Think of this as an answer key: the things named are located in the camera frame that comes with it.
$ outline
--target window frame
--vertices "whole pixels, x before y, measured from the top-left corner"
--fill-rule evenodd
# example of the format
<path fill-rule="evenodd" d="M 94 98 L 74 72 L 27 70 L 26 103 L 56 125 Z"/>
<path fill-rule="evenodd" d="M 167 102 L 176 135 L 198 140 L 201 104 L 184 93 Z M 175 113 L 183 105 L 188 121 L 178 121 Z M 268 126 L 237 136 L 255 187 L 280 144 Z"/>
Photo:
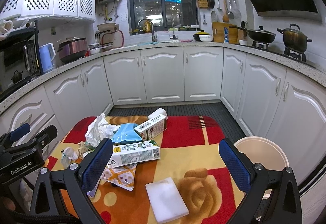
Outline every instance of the window frame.
<path fill-rule="evenodd" d="M 136 20 L 135 20 L 135 0 L 129 0 L 130 4 L 130 23 L 131 23 L 131 29 L 134 30 L 137 27 Z M 196 13 L 196 20 L 195 23 L 198 23 L 198 8 L 197 8 L 197 2 L 196 0 L 192 0 L 192 4 Z M 167 31 L 172 26 L 167 25 L 167 18 L 166 18 L 166 8 L 165 8 L 165 0 L 161 0 L 161 7 L 162 7 L 162 20 L 163 20 L 163 26 L 154 26 L 154 31 Z"/>

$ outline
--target window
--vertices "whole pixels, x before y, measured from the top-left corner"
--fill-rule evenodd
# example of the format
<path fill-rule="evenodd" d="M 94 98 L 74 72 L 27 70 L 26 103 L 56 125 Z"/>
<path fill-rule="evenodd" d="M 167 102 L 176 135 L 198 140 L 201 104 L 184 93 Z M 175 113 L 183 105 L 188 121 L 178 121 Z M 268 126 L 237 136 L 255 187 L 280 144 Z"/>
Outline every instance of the window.
<path fill-rule="evenodd" d="M 130 0 L 132 29 L 141 19 L 150 19 L 155 31 L 167 31 L 173 25 L 197 24 L 196 0 Z"/>

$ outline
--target brown rose pattern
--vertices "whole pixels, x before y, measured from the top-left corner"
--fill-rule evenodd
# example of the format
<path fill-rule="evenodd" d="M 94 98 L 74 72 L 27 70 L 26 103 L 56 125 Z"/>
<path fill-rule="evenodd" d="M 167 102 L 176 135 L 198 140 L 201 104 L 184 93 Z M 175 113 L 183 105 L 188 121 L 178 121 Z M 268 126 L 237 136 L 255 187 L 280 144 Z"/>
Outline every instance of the brown rose pattern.
<path fill-rule="evenodd" d="M 177 188 L 189 210 L 180 224 L 201 224 L 204 218 L 214 215 L 221 207 L 221 190 L 214 176 L 207 174 L 206 168 L 187 171 Z"/>

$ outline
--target speckled granite countertop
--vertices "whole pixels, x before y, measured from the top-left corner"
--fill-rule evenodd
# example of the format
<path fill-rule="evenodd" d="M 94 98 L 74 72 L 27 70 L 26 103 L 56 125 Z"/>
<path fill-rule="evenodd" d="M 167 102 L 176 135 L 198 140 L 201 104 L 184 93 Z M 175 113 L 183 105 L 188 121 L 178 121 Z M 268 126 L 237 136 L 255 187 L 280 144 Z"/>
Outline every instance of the speckled granite countertop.
<path fill-rule="evenodd" d="M 91 55 L 89 57 L 85 57 L 82 59 L 79 59 L 77 61 L 71 62 L 69 64 L 60 66 L 53 71 L 50 71 L 42 76 L 37 77 L 36 79 L 32 80 L 30 83 L 26 84 L 24 87 L 17 90 L 15 93 L 11 94 L 8 98 L 6 98 L 3 102 L 0 103 L 0 114 L 2 114 L 7 108 L 9 108 L 14 102 L 16 102 L 18 99 L 20 99 L 22 96 L 30 92 L 32 89 L 35 89 L 39 85 L 43 84 L 44 82 L 48 81 L 49 79 L 55 77 L 56 75 L 59 75 L 71 68 L 74 68 L 76 66 L 79 66 L 83 63 L 86 63 L 88 61 L 97 59 L 99 57 L 103 57 L 105 55 L 110 55 L 114 53 L 120 53 L 120 52 L 128 52 L 128 51 L 134 51 L 134 50 L 142 50 L 142 49 L 149 49 L 149 48 L 160 48 L 160 47 L 172 47 L 172 46 L 206 46 L 206 47 L 226 47 L 246 53 L 250 53 L 253 55 L 257 55 L 259 57 L 263 57 L 266 59 L 269 59 L 271 61 L 277 62 L 281 65 L 287 66 L 289 68 L 292 68 L 305 76 L 309 77 L 310 79 L 318 82 L 322 86 L 326 88 L 326 74 L 322 73 L 321 71 L 314 69 L 310 66 L 307 66 L 305 64 L 302 64 L 300 62 L 294 61 L 292 59 L 289 59 L 287 57 L 283 57 L 281 55 L 266 52 L 259 49 L 254 49 L 251 47 L 236 45 L 236 44 L 228 44 L 228 43 L 214 43 L 214 42 L 169 42 L 169 43 L 158 43 L 158 44 L 149 44 L 149 45 L 140 45 L 140 46 L 130 46 L 130 47 L 122 47 L 113 49 L 106 52 L 101 52 L 98 54 Z"/>

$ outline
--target beige trash bin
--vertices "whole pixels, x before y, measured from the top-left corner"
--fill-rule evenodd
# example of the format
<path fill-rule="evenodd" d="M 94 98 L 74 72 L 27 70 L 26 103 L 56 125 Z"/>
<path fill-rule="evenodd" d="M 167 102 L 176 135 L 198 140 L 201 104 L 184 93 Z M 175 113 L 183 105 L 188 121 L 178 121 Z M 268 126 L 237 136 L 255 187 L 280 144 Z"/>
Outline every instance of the beige trash bin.
<path fill-rule="evenodd" d="M 268 170 L 282 171 L 289 166 L 283 150 L 274 142 L 259 136 L 249 136 L 238 140 L 234 146 L 246 154 L 252 163 L 261 163 Z M 263 199 L 269 198 L 271 189 L 266 190 Z"/>

